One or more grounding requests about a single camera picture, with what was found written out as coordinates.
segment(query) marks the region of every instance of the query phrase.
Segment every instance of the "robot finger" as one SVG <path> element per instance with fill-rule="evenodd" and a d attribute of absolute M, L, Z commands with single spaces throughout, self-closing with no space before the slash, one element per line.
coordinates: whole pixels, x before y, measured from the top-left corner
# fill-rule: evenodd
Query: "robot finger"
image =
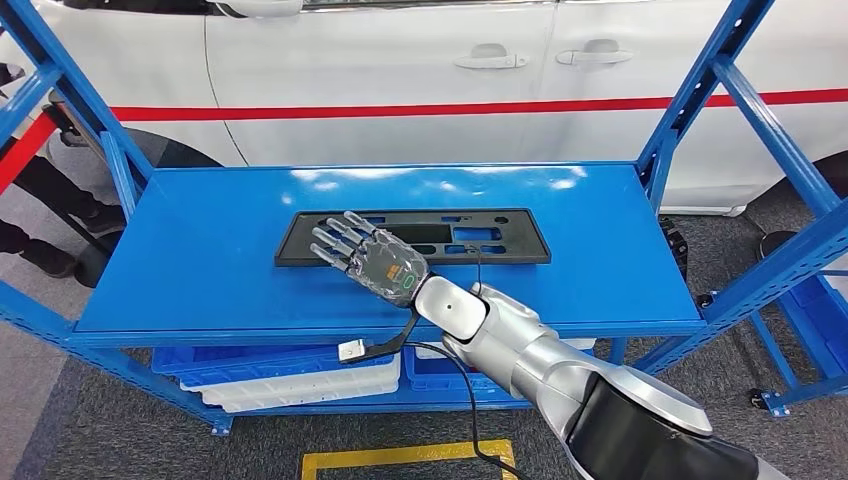
<path fill-rule="evenodd" d="M 312 253 L 321 257 L 321 260 L 324 260 L 325 262 L 329 263 L 330 265 L 338 268 L 343 272 L 347 271 L 348 265 L 344 262 L 344 260 L 332 255 L 330 252 L 319 247 L 318 244 L 313 243 L 309 245 L 309 249 L 312 250 Z"/>
<path fill-rule="evenodd" d="M 344 240 L 340 238 L 335 238 L 318 227 L 312 229 L 312 235 L 315 235 L 316 237 L 318 237 L 318 240 L 321 240 L 327 245 L 333 247 L 335 251 L 341 253 L 345 257 L 350 258 L 353 255 L 353 249 L 350 248 L 346 243 L 344 243 Z"/>
<path fill-rule="evenodd" d="M 377 227 L 371 225 L 371 222 L 365 220 L 364 218 L 351 211 L 345 212 L 344 216 L 348 222 L 353 224 L 354 227 L 365 231 L 365 233 L 367 233 L 368 235 L 371 235 L 372 233 L 374 233 L 374 230 L 377 229 Z"/>
<path fill-rule="evenodd" d="M 344 237 L 353 242 L 354 245 L 359 245 L 360 243 L 362 243 L 362 235 L 356 233 L 354 229 L 348 227 L 342 222 L 336 220 L 335 218 L 327 219 L 327 225 L 329 225 L 330 228 L 332 228 L 333 230 L 344 235 Z"/>

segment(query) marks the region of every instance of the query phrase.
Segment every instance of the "car door handle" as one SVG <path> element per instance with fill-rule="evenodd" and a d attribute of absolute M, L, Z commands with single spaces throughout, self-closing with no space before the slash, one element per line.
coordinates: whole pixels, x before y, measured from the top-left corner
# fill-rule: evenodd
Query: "car door handle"
<path fill-rule="evenodd" d="M 472 70 L 503 70 L 521 68 L 527 65 L 527 58 L 517 54 L 502 57 L 461 57 L 453 61 L 454 65 Z"/>
<path fill-rule="evenodd" d="M 563 65 L 611 65 L 626 62 L 633 58 L 633 52 L 616 50 L 614 52 L 584 52 L 566 50 L 556 56 L 557 63 Z"/>

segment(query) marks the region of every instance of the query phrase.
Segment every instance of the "robotic arm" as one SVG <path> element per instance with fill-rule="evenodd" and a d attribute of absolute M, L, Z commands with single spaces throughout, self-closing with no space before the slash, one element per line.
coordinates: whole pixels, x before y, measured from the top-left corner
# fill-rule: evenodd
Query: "robotic arm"
<path fill-rule="evenodd" d="M 327 223 L 347 241 L 316 228 L 330 249 L 312 244 L 312 251 L 440 327 L 442 342 L 463 362 L 530 401 L 583 477 L 786 479 L 749 451 L 714 437 L 703 408 L 669 385 L 586 355 L 515 299 L 479 283 L 466 291 L 430 273 L 424 257 L 394 235 L 355 213 L 344 216 L 352 226 Z M 339 353 L 342 361 L 368 354 L 361 340 L 340 345 Z"/>

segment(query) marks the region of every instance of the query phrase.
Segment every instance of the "red barrier rope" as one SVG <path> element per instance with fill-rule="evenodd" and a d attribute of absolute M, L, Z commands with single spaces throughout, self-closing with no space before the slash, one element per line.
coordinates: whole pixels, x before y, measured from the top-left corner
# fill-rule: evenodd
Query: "red barrier rope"
<path fill-rule="evenodd" d="M 0 194 L 6 191 L 15 177 L 26 167 L 30 159 L 38 153 L 38 149 L 56 130 L 56 124 L 46 114 L 42 113 L 32 122 L 29 129 L 21 136 L 9 152 L 0 160 Z"/>
<path fill-rule="evenodd" d="M 762 94 L 769 105 L 848 102 L 848 88 L 770 92 Z M 281 120 L 304 118 L 407 117 L 433 115 L 489 115 L 509 113 L 563 113 L 611 110 L 664 109 L 671 97 L 555 100 L 539 102 L 454 103 L 442 105 L 365 105 L 332 107 L 112 107 L 124 122 L 192 122 L 206 120 Z M 713 95 L 707 107 L 731 107 L 729 95 Z"/>

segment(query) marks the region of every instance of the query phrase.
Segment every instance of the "yellow floor marking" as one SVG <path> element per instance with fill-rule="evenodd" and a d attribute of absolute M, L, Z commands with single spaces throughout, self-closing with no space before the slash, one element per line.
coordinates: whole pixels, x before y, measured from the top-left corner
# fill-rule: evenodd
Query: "yellow floor marking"
<path fill-rule="evenodd" d="M 500 457 L 501 461 L 515 466 L 512 442 L 509 440 L 483 440 L 480 450 Z M 350 452 L 307 453 L 303 456 L 301 480 L 317 480 L 318 470 L 324 468 L 350 468 L 371 465 L 397 465 L 403 463 L 431 462 L 474 458 L 471 442 L 421 445 L 419 447 L 382 448 L 379 450 L 354 450 Z M 503 480 L 517 480 L 503 470 Z"/>

